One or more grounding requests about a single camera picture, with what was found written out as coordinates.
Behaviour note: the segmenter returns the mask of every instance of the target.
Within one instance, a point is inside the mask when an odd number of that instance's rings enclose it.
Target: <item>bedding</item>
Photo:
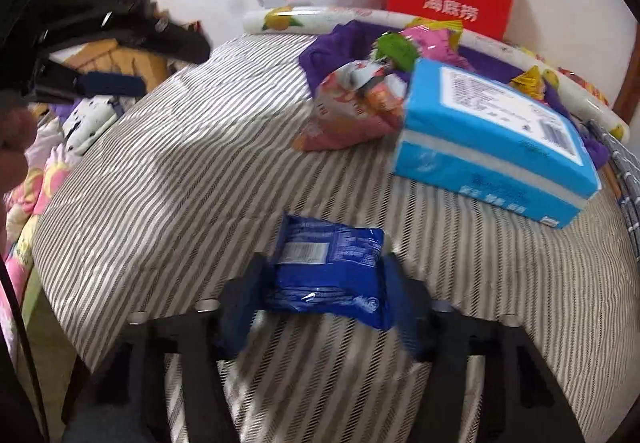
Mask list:
[[[389,172],[395,138],[335,152],[290,145],[312,105],[304,35],[244,36],[165,81],[113,125],[57,192],[33,256],[56,317],[94,368],[127,316],[189,310],[254,251],[283,210],[385,230],[411,277],[465,314],[516,314],[558,378],[586,441],[605,442],[640,393],[640,282],[607,185],[563,230]],[[396,330],[333,315],[260,312],[220,362],[243,441],[394,442],[428,365]],[[470,360],[461,441],[478,425]],[[174,441],[187,441],[180,362],[168,362]]]
[[[27,149],[25,156],[29,167],[27,177],[7,196],[4,203],[8,210],[7,246],[3,247],[5,251],[2,258],[19,303],[22,302],[25,286],[33,269],[31,247],[40,214],[79,160],[75,153],[67,152],[57,119],[38,128],[35,142]],[[0,328],[9,355],[15,362],[18,345],[15,322],[2,289]]]

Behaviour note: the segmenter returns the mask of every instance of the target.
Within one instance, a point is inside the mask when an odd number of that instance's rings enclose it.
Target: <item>striped bed sheet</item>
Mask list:
[[[65,333],[95,367],[127,316],[215,296],[282,211],[385,230],[411,276],[468,315],[516,314],[590,443],[640,393],[640,285],[609,187],[553,230],[390,174],[395,138],[338,152],[290,144],[309,112],[300,52],[313,36],[232,40],[145,97],[85,155],[42,216],[34,261]],[[404,441],[429,373],[397,333],[333,315],[258,313],[221,362],[247,442]],[[471,359],[461,441],[473,441],[482,362]],[[167,362],[174,441],[188,440],[180,362]]]

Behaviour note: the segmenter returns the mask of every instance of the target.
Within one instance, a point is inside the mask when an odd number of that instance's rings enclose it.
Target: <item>black cable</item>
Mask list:
[[[15,326],[18,331],[18,338],[20,339],[20,345],[22,346],[22,352],[24,353],[24,359],[27,361],[27,368],[29,369],[29,376],[31,378],[31,385],[33,386],[33,392],[36,396],[36,403],[38,404],[38,411],[40,411],[40,422],[42,423],[42,432],[44,441],[50,443],[49,439],[49,426],[47,425],[47,416],[44,411],[44,401],[42,399],[42,390],[40,388],[40,382],[38,381],[38,373],[36,372],[36,366],[33,362],[33,354],[31,353],[31,345],[27,339],[27,329],[24,327],[22,321],[22,312],[20,311],[20,305],[18,299],[14,293],[14,285],[9,278],[9,272],[6,270],[4,261],[0,258],[0,283],[4,288],[4,294],[11,307],[11,313],[14,316]]]

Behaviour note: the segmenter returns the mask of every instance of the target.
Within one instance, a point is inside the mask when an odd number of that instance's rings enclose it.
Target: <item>pink snack bag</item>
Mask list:
[[[302,151],[338,150],[400,130],[406,84],[375,62],[356,61],[329,74],[293,142]]]
[[[449,29],[429,29],[426,26],[415,26],[400,32],[403,37],[414,43],[422,58],[436,60],[475,73],[476,70],[469,61],[451,48],[450,33]]]

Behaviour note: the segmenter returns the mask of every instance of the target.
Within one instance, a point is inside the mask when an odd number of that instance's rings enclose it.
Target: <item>chinese characters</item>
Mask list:
[[[479,190],[478,188],[470,187],[468,185],[463,185],[460,188],[460,193],[462,195],[469,196],[474,199],[481,199],[485,203],[495,204],[495,206],[501,206],[502,208],[506,208],[507,210],[510,210],[511,212],[516,212],[517,214],[524,214],[524,212],[527,210],[526,207],[521,206],[520,204],[517,204],[517,203],[510,203],[510,204],[507,204],[507,206],[505,206],[504,199],[499,198],[494,194],[487,194],[483,196],[482,190]]]
[[[455,0],[424,0],[423,9],[433,9],[444,15],[459,17],[475,22],[478,19],[479,10],[476,7],[460,4]]]

